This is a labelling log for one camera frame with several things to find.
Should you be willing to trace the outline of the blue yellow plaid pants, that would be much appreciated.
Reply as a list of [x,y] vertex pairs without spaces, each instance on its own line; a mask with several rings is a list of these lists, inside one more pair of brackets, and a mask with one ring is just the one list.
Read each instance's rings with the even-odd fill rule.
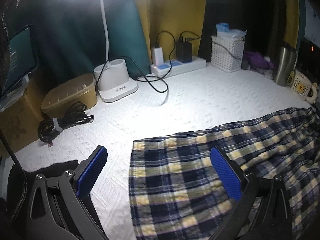
[[232,208],[210,162],[220,147],[257,177],[283,177],[298,239],[319,213],[319,118],[287,108],[211,129],[133,142],[129,171],[137,239],[208,239]]

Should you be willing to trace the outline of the tan plastic lidded box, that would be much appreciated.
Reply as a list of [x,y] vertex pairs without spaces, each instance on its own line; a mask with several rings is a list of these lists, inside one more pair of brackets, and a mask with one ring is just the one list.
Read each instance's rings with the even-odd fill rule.
[[50,118],[60,118],[76,102],[82,102],[88,109],[96,105],[97,95],[93,74],[84,74],[53,88],[44,97],[41,111]]

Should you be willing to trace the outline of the cream cartoon mug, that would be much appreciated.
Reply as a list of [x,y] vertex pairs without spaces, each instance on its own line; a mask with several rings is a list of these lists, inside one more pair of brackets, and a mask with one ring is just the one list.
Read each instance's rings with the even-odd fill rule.
[[304,74],[297,70],[294,73],[290,90],[303,101],[306,101],[310,104],[316,102],[316,86]]

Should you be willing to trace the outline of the white desk lamp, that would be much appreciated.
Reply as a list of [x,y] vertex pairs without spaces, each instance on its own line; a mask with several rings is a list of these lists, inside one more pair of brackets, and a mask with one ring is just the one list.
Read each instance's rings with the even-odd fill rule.
[[103,101],[115,102],[138,88],[137,83],[129,77],[124,59],[109,58],[109,36],[106,21],[104,0],[100,0],[100,10],[105,33],[105,63],[94,69],[97,90]]

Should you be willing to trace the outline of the steel tumbler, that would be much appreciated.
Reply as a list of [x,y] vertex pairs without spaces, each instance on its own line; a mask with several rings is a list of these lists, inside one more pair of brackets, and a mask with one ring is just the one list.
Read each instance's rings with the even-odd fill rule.
[[297,51],[284,42],[274,63],[273,80],[280,86],[286,86],[297,62]]

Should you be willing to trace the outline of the purple cloth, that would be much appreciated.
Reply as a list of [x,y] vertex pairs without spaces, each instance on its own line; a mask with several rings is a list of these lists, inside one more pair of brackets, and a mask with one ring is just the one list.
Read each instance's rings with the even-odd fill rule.
[[243,59],[253,68],[274,69],[274,64],[270,60],[267,61],[259,52],[244,51]]

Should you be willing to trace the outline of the white plastic lattice basket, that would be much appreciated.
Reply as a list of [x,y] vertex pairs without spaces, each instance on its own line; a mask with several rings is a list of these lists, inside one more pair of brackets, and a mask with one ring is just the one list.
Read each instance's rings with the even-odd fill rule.
[[228,73],[241,69],[245,41],[212,36],[211,64]]

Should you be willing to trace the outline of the white power strip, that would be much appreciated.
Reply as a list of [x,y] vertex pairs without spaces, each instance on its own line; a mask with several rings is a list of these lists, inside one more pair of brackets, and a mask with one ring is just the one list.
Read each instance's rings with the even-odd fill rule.
[[175,75],[192,72],[194,70],[203,69],[206,67],[206,60],[200,57],[193,56],[191,62],[181,63],[177,60],[166,61],[160,66],[152,64],[150,66],[151,73],[156,77],[171,77]]

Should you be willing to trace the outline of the white USB charger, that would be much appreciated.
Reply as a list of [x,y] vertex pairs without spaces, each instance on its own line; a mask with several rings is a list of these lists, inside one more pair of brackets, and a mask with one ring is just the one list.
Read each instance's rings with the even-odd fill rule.
[[163,49],[162,47],[151,48],[152,64],[160,66],[164,64]]

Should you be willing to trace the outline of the black power adapter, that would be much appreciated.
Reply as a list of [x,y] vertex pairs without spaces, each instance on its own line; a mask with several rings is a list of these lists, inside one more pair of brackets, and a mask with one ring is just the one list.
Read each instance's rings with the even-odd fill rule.
[[192,61],[192,44],[189,41],[184,41],[182,37],[176,43],[176,58],[181,63]]

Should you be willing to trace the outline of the blue tissue pack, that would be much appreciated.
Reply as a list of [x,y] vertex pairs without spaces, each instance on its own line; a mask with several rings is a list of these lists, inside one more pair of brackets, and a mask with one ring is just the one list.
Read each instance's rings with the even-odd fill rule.
[[244,38],[247,34],[247,31],[242,31],[239,29],[230,29],[228,23],[216,24],[216,32],[217,37],[234,41]]

